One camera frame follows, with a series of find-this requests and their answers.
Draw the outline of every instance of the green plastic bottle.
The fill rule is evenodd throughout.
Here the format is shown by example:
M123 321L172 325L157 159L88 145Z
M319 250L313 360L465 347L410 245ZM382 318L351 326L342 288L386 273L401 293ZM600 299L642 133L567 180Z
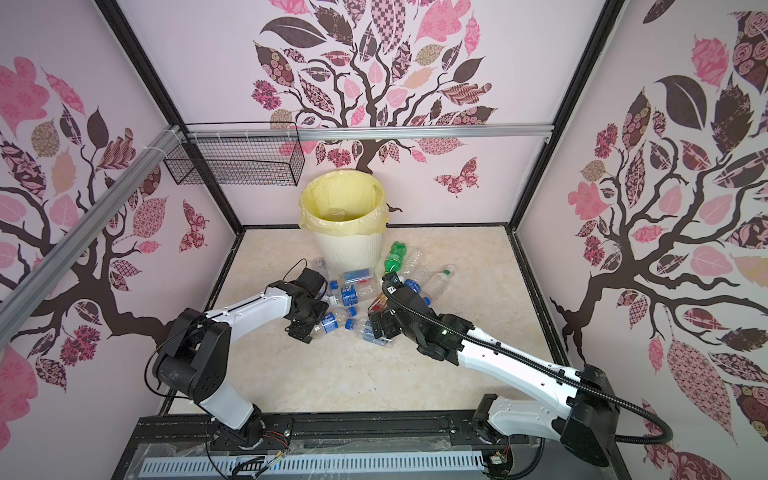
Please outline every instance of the green plastic bottle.
M389 249L389 255L384 261L384 270L387 273L396 272L400 270L402 265L402 259L406 257L406 245L404 243L395 242L392 244L392 248Z

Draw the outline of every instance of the pink wall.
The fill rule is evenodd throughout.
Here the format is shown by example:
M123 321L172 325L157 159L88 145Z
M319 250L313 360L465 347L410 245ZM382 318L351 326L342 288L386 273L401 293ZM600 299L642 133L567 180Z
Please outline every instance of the pink wall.
M91 2L0 11L6 296L165 122ZM204 187L178 187L162 165L142 184L0 352L4 477L112 473L138 417L157 411L147 357L170 319L204 305L232 240Z
M303 127L372 127L551 122L602 4L240 0L125 2L123 8L188 122L282 119ZM384 19L390 14L392 28ZM336 21L342 26L333 27ZM285 29L287 22L299 22L305 33ZM360 53L351 60L355 48L372 45L363 38L382 46L381 61ZM178 45L195 60L179 55ZM334 52L341 55L324 56ZM332 70L337 81L323 77ZM503 222L540 141L382 139L357 148L352 141L305 142L298 188L223 188L244 223L296 223L299 194L310 180L356 168L382 181L389 205L399 209L393 223ZM253 208L267 198L269 209Z
M521 227L572 360L674 430L620 447L633 478L766 476L766 33L765 2L630 3Z

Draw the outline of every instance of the butterfly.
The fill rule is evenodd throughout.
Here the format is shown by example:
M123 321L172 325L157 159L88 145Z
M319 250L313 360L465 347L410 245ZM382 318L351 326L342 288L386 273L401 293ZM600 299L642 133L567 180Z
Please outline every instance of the butterfly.
M184 252L192 247L205 246L205 236L200 231L205 230L205 224L210 220L205 220L203 214L195 213L194 208L186 200L184 200L184 216L187 218L187 223L190 224L190 229L181 238L179 251Z
M478 186L478 176L475 175L475 170L477 169L477 157L474 157L464 165L462 172L457 177L453 175L438 175L435 177L435 181L448 187L448 192L458 198L459 192L464 190L464 187Z

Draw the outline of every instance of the black mesh basket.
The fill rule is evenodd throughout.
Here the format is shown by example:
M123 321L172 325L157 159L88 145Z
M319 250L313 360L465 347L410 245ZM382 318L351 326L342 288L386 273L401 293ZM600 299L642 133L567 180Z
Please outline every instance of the black mesh basket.
M296 123L248 123L269 124L270 130L189 134L165 159L176 183L202 184L203 178L193 162L202 160L218 184L297 186L304 168L304 152Z

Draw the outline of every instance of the white trash bin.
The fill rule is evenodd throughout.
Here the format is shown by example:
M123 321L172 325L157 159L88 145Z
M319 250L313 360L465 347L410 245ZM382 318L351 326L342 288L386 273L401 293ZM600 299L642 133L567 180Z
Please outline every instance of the white trash bin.
M299 226L315 234L334 273L373 268L389 221L384 187L357 170L335 170L312 180L299 200Z

